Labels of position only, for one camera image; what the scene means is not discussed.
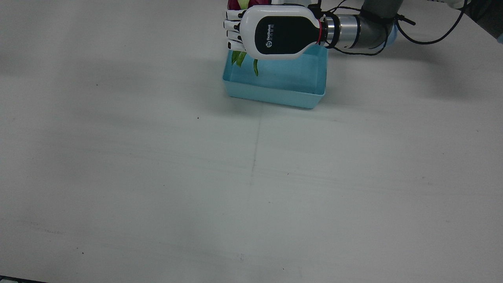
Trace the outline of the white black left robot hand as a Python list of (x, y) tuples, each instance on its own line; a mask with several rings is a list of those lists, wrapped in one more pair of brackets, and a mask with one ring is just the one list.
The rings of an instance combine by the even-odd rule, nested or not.
[(327, 25), (300, 5), (254, 5), (226, 10), (228, 49), (257, 60), (294, 60), (327, 37)]

